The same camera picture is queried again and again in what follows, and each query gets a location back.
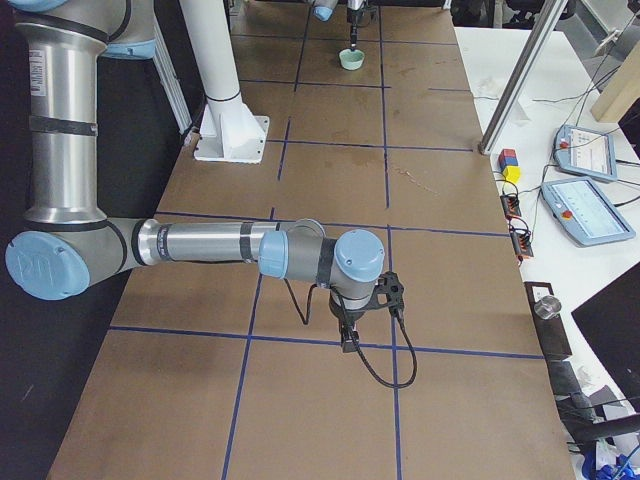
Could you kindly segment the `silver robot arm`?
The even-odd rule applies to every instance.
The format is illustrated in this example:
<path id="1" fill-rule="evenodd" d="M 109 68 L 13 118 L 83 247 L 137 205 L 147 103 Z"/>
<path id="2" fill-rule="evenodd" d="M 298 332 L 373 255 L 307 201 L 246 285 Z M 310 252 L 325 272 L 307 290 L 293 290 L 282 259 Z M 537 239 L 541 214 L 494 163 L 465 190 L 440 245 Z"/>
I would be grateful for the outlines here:
<path id="1" fill-rule="evenodd" d="M 338 0 L 315 0 L 309 1 L 312 6 L 313 15 L 320 21 L 328 21 L 334 13 Z M 349 49 L 355 51 L 358 44 L 358 29 L 360 22 L 367 12 L 371 12 L 372 7 L 366 0 L 346 1 L 346 20 L 350 27 Z"/>
<path id="2" fill-rule="evenodd" d="M 315 221 L 161 225 L 152 218 L 178 152 L 151 125 L 149 1 L 7 1 L 1 6 L 1 352 L 88 356 L 102 343 L 128 272 L 282 261 L 275 274 L 329 289 L 346 350 L 356 321 L 392 297 L 382 243 L 337 239 Z"/>

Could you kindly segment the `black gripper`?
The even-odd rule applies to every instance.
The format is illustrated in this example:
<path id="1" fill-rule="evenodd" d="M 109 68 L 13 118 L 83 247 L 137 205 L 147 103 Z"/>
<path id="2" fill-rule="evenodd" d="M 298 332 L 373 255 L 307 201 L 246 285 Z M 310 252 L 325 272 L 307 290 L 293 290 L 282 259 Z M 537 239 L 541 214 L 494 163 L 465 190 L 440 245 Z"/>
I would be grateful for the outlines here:
<path id="1" fill-rule="evenodd" d="M 347 21 L 350 26 L 350 50 L 357 48 L 358 41 L 358 29 L 365 28 L 371 24 L 373 20 L 377 18 L 378 10 L 376 6 L 368 4 L 362 4 L 359 9 L 352 9 L 347 7 Z"/>
<path id="2" fill-rule="evenodd" d="M 367 284 L 366 287 L 366 295 L 362 299 L 349 299 L 336 287 L 331 288 L 329 308 L 341 324 L 343 352 L 359 348 L 358 332 L 347 325 L 355 325 L 366 312 L 387 309 L 393 319 L 400 324 L 404 323 L 404 286 L 395 272 L 381 274 L 374 283 Z"/>

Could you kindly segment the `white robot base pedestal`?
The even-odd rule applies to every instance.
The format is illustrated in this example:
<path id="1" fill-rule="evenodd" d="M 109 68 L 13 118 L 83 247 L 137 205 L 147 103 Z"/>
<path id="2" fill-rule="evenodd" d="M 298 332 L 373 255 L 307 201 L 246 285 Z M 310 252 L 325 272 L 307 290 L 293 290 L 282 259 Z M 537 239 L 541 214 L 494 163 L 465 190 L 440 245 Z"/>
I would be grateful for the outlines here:
<path id="1" fill-rule="evenodd" d="M 224 3 L 180 3 L 207 106 L 194 156 L 200 161 L 256 164 L 262 160 L 269 118 L 242 99 Z"/>

